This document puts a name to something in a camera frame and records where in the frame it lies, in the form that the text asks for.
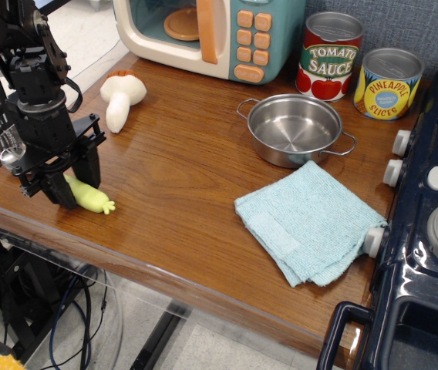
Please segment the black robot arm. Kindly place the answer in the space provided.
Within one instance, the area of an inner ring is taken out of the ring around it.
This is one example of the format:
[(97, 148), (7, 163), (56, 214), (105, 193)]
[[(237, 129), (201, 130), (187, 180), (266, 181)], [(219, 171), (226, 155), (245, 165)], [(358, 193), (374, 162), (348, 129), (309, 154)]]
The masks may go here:
[(0, 1), (0, 158), (31, 197), (42, 191), (54, 204), (77, 206), (65, 177), (100, 185), (97, 147), (104, 140), (96, 114), (73, 121), (81, 105), (66, 105), (66, 54), (33, 1)]

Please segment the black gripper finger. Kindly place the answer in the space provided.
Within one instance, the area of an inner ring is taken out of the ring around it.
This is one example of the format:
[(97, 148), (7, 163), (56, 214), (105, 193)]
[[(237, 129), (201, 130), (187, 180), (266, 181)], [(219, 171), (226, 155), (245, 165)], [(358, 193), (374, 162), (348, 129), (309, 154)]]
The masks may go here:
[(98, 188), (101, 182), (99, 168), (99, 154), (97, 148), (89, 148), (80, 153), (77, 161), (72, 165), (76, 178), (91, 187)]
[(42, 180), (44, 194), (54, 203), (68, 210), (77, 207), (68, 182), (62, 173), (48, 173)]

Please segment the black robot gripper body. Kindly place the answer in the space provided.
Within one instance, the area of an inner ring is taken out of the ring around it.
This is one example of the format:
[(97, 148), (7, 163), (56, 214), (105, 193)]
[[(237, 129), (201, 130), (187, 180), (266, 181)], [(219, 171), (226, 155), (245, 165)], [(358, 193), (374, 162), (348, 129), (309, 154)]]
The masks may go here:
[(27, 197), (43, 192), (46, 174), (73, 171), (80, 153), (97, 148), (106, 139), (97, 114), (71, 119), (63, 91), (43, 104), (23, 103), (14, 92), (6, 98), (5, 107), (26, 148), (23, 157), (14, 162), (12, 174)]

